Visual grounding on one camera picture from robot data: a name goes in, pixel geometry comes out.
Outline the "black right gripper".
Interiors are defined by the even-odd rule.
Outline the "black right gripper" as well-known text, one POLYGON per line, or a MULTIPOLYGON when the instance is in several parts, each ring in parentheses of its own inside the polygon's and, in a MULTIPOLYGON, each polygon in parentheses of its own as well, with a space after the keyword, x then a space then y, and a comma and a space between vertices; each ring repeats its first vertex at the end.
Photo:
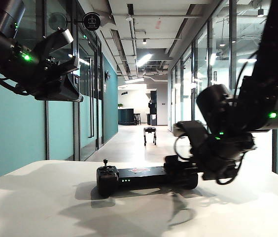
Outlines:
POLYGON ((204 143, 198 148, 191 148, 190 153, 195 161, 191 163, 189 158, 180 158, 178 155, 167 156, 167 162, 164 163, 164 169, 167 173, 179 173, 183 171, 203 172, 203 180, 235 180, 241 165, 243 156, 237 158, 226 159, 218 154, 208 144, 204 143))

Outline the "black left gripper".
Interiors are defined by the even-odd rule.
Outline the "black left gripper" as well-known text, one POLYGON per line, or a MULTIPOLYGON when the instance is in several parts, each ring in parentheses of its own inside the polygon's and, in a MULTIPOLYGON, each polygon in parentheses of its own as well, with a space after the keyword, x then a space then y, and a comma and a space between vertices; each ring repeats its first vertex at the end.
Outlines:
POLYGON ((29 72, 31 73, 29 75, 29 84, 49 83, 42 92, 34 96, 36 100, 83 101, 83 96, 75 86, 73 78, 61 78, 79 68, 77 57, 71 57, 63 63, 56 61, 53 57, 42 59, 29 57, 29 67, 29 72))

